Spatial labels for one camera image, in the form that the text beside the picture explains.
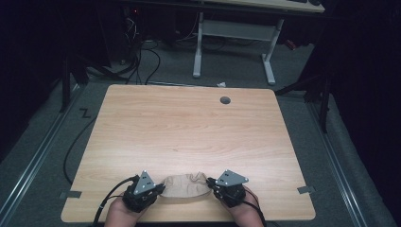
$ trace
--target white metal frame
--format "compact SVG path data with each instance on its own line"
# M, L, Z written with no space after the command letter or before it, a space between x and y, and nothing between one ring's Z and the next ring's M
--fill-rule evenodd
M262 62L265 67L269 85L275 84L274 74L271 70L270 58L280 35L284 19L280 19L276 26L259 26L240 24L214 20L204 20L203 12L200 13L198 27L198 45L195 53L194 78L201 76L201 41L203 35L221 36L246 40L269 41L270 46L266 54L262 54Z

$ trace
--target wooden table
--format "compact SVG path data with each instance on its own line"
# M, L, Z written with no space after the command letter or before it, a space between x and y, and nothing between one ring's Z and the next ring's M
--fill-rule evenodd
M223 96L231 102L222 104ZM71 188L82 194L67 199L61 218L92 222L107 193L144 169L161 183L199 171L218 178L226 168L250 179L245 185L259 197L266 219L315 217L309 195L297 190L305 180L272 90L112 85ZM192 201L159 198L141 218L231 220L213 194Z

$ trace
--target gray carpet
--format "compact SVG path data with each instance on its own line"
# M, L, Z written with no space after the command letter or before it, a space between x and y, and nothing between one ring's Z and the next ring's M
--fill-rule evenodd
M192 78L194 47L184 47L184 44L192 45L192 43L182 43L182 45L171 47L159 44L152 49L160 55L161 64L149 84L217 86L218 83L225 82L227 87L278 90L297 80L313 49L313 46L310 45L291 51L285 46L278 45L271 59L277 83L275 86L269 86L260 59L260 54L266 47L265 43L239 45L237 41L233 41L232 44L226 44L222 48L219 44L206 43L206 48L219 48L219 50L203 52L202 75L199 79ZM148 48L154 45L155 43L146 44ZM143 50L139 68L142 81L145 81L156 65L157 57L152 52ZM19 203L17 202L19 205L13 212L8 226L88 226L88 223L63 223L61 221L60 216L65 199L61 199L60 194L70 188L70 184L63 175L62 166L67 151L78 134L96 117L105 92L112 83L116 82L91 77L91 81L86 87L81 87L74 92L76 101L65 117L59 132L49 147L47 156L39 171L35 173L25 195ZM132 77L131 83L136 83L135 77ZM335 174L327 157L326 146L315 123L316 119L310 112L313 105L305 104L301 94L302 92L293 92L286 96L279 96L278 101L306 183L316 188L316 192L311 194L311 199L317 216L311 221L278 221L277 223L283 227L355 226L339 190L339 184L334 177ZM60 107L61 87L59 85L42 108L32 117L29 127L13 151L0 165L1 204L6 202L47 131L60 116ZM84 117L83 109L87 110L85 116L90 117ZM78 138L68 156L66 169L68 176L72 179L76 174L92 126ZM364 212L366 226L395 226L392 217L375 191L375 186L366 169L357 157L332 98L327 127L327 136L338 155L349 184L354 189L358 204ZM169 223L157 226L212 226L212 224Z

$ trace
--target crumpled fabric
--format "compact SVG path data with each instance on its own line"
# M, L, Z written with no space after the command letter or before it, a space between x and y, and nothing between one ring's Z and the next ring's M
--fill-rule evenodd
M166 198L195 198L208 194L211 189L207 186L206 175L184 174L169 176L165 179L165 190L161 196Z

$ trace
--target hand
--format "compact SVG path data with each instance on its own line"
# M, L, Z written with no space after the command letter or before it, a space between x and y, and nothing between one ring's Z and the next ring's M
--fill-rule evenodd
M244 186L246 190L246 196L244 201L247 201L256 207L259 207L257 196L249 189ZM229 208L224 202L221 203L224 208L231 214L234 218L235 223L240 227L262 227L264 226L261 218L257 211L248 204L241 203L237 206Z
M109 212L107 213L105 227L133 227L136 222L148 208L145 208L140 213L132 212L124 204L122 197L117 197L112 204L110 204Z

